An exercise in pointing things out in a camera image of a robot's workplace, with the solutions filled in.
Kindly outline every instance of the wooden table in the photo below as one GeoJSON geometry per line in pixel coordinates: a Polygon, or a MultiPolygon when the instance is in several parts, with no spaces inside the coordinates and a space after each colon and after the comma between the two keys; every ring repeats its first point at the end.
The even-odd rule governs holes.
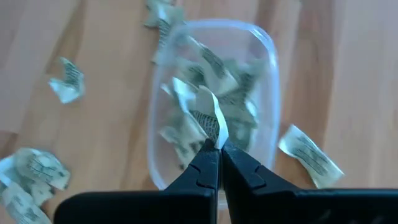
{"type": "MultiPolygon", "coordinates": [[[[16,12],[23,18],[31,6],[18,1],[16,12]]],[[[37,50],[27,52],[30,57],[21,58],[18,67],[28,72],[35,65],[32,73],[38,78],[32,82],[18,135],[0,132],[1,155],[19,146],[47,149],[70,169],[69,188],[44,205],[50,217],[60,202],[79,192],[156,189],[147,169],[146,126],[150,59],[159,34],[142,26],[148,14],[145,1],[36,1],[48,10],[37,11],[44,14],[47,27],[34,20],[27,27],[39,27],[41,32],[63,29],[45,41],[22,38],[36,41],[37,50]],[[69,105],[61,105],[47,85],[50,77],[61,76],[59,56],[85,73],[86,95],[69,105]],[[44,60],[32,64],[34,57],[44,60]]],[[[290,123],[305,131],[345,172],[337,186],[398,186],[398,90],[394,90],[398,1],[177,0],[176,4],[184,6],[189,20],[239,19],[272,36],[283,99],[280,133],[290,123]]],[[[4,46],[10,40],[0,41],[4,46]]],[[[300,187],[313,188],[302,166],[283,153],[277,155],[275,172],[300,187]]],[[[3,208],[0,221],[12,223],[3,208]]],[[[219,222],[229,223],[227,211],[220,212],[219,222]]]]}

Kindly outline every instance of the clear plastic container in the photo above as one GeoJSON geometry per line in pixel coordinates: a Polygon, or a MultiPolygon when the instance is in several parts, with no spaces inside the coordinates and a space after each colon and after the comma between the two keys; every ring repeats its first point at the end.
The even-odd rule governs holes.
{"type": "MultiPolygon", "coordinates": [[[[239,63],[246,63],[255,58],[268,58],[267,72],[257,82],[255,88],[255,101],[259,108],[259,128],[255,132],[248,153],[268,169],[272,169],[280,110],[277,53],[272,39],[260,27],[244,22],[227,19],[192,21],[172,31],[165,52],[161,56],[161,65],[157,66],[154,74],[147,135],[147,159],[155,185],[163,190],[182,173],[173,145],[160,136],[159,130],[165,126],[166,114],[171,107],[169,97],[160,89],[160,85],[168,83],[175,76],[177,57],[192,60],[189,49],[180,47],[185,34],[205,44],[222,59],[235,58],[239,63]]],[[[222,190],[219,191],[218,208],[227,208],[226,197],[222,190]]]]}

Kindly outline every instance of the wood grain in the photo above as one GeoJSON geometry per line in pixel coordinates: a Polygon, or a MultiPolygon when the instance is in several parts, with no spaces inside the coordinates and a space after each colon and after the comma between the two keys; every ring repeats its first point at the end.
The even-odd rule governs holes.
{"type": "MultiPolygon", "coordinates": [[[[80,192],[155,190],[147,168],[146,132],[150,59],[159,33],[142,26],[145,2],[18,1],[6,5],[18,10],[2,14],[12,22],[2,22],[0,28],[12,34],[0,35],[4,49],[0,69],[8,66],[9,74],[33,69],[36,77],[18,85],[32,90],[20,92],[26,106],[0,113],[0,120],[8,121],[18,108],[17,115],[24,117],[20,129],[0,132],[0,156],[32,146],[53,152],[71,170],[68,190],[57,192],[43,207],[49,217],[61,201],[80,192]],[[36,15],[34,10],[40,7],[40,12],[51,12],[49,16],[36,15]],[[46,24],[35,23],[35,18],[46,24]],[[48,43],[33,35],[49,30],[53,32],[48,43]],[[8,49],[6,43],[14,43],[18,35],[19,42],[26,41],[22,34],[32,34],[40,45],[25,49],[30,57],[17,58],[13,54],[25,51],[8,49]],[[33,55],[40,57],[35,61],[40,66],[32,68],[33,55]],[[69,105],[61,105],[47,85],[50,77],[62,76],[60,56],[85,73],[86,95],[69,105]]],[[[340,187],[398,187],[397,1],[176,0],[176,4],[185,8],[188,19],[226,17],[264,28],[279,53],[280,134],[290,123],[305,131],[345,172],[340,187]]],[[[1,99],[4,96],[0,105],[13,102],[1,99]]],[[[280,152],[275,172],[300,187],[314,188],[306,170],[280,152]]],[[[228,211],[219,212],[218,221],[230,223],[228,211]]],[[[0,222],[12,223],[3,208],[0,222]]]]}

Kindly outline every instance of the transparent plastic tub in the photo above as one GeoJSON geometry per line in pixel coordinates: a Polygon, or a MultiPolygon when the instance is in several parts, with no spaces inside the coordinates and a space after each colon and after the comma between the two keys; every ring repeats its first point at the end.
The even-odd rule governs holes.
{"type": "MultiPolygon", "coordinates": [[[[181,37],[184,34],[205,44],[222,59],[235,58],[239,63],[246,63],[255,58],[268,58],[268,63],[265,65],[267,72],[255,87],[259,128],[254,134],[254,141],[248,153],[272,170],[280,110],[277,53],[272,39],[260,27],[244,22],[227,19],[192,21],[172,31],[165,52],[161,56],[161,65],[157,66],[154,74],[147,135],[147,159],[155,185],[163,190],[183,172],[179,168],[180,162],[173,145],[163,139],[159,130],[166,125],[166,114],[171,107],[169,97],[160,85],[168,83],[175,76],[177,57],[195,60],[192,59],[192,51],[181,47],[181,37]]],[[[227,208],[222,190],[219,191],[218,208],[227,208]]]]}

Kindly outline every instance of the black pliers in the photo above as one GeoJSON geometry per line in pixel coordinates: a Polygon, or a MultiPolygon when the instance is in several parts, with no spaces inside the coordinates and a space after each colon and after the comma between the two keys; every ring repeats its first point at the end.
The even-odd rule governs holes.
{"type": "Polygon", "coordinates": [[[79,194],[59,205],[55,224],[216,223],[220,186],[232,223],[398,223],[398,190],[302,190],[229,141],[213,146],[207,139],[163,191],[79,194]]]}

